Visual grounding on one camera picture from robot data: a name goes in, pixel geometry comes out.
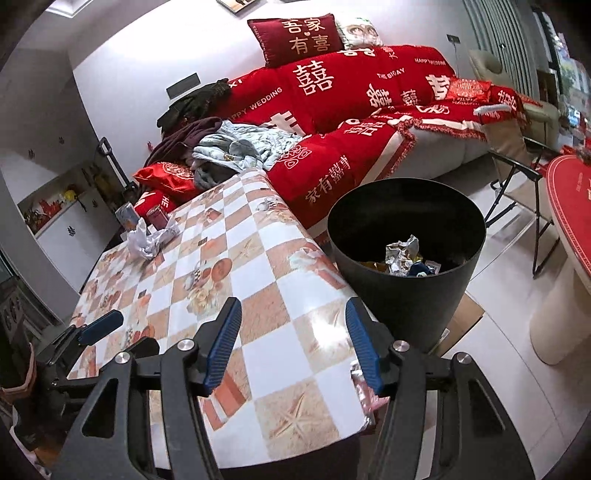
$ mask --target yellow object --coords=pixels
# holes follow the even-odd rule
[[[74,200],[76,200],[76,192],[74,192],[74,190],[66,190],[64,192],[64,198],[68,202],[74,202]]]

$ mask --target checkered tablecloth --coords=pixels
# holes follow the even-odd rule
[[[265,173],[232,177],[173,215],[181,234],[156,259],[132,260],[125,242],[102,255],[72,323],[117,309],[124,324],[87,348],[69,378],[96,375],[142,336],[163,353],[235,296],[242,327],[228,370],[213,395],[199,399],[219,466],[281,460],[360,431],[345,326],[354,293]],[[155,462],[167,468],[159,393],[150,400]]]

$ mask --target black trash bin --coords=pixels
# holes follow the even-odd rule
[[[331,209],[328,233],[340,272],[394,338],[423,352],[452,319],[486,237],[484,218],[465,195],[442,183],[386,179],[344,195]],[[385,247],[418,238],[439,275],[394,277],[360,261],[384,262]]]

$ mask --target folding chair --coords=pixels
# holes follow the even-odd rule
[[[486,227],[489,228],[493,223],[510,212],[516,205],[520,205],[535,214],[535,250],[534,264],[532,267],[532,275],[535,278],[542,271],[560,242],[559,239],[556,240],[550,249],[550,252],[538,265],[540,237],[550,225],[554,224],[554,221],[552,220],[552,209],[550,201],[548,200],[545,178],[537,172],[535,168],[537,168],[544,152],[547,151],[553,157],[558,156],[559,153],[553,151],[544,144],[523,137],[519,124],[514,118],[501,122],[486,123],[482,121],[483,115],[494,115],[494,112],[500,111],[510,112],[511,107],[508,105],[486,105],[474,110],[474,114],[480,117],[480,123],[483,126],[486,140],[490,147],[489,153],[495,162],[500,186],[499,188],[495,185],[497,180],[491,183],[491,188],[498,190],[498,194],[491,209],[486,214]],[[540,149],[540,155],[533,162],[533,165],[532,160],[534,159],[534,156],[528,152],[526,143],[532,147]],[[509,189],[509,183],[516,173],[524,174],[528,181],[516,188]],[[501,198],[504,196],[512,200],[512,203],[499,214],[491,218],[496,207],[499,205]],[[541,218],[545,220],[546,224],[540,229]]]

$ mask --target red sofa cover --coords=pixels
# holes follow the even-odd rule
[[[453,76],[431,47],[345,50],[231,80],[232,95],[212,115],[308,135],[268,176],[322,243],[332,205],[352,188],[389,176],[416,142],[411,128],[486,140],[473,114],[478,103],[445,100]],[[524,118],[511,89],[492,86],[488,103],[507,103]]]

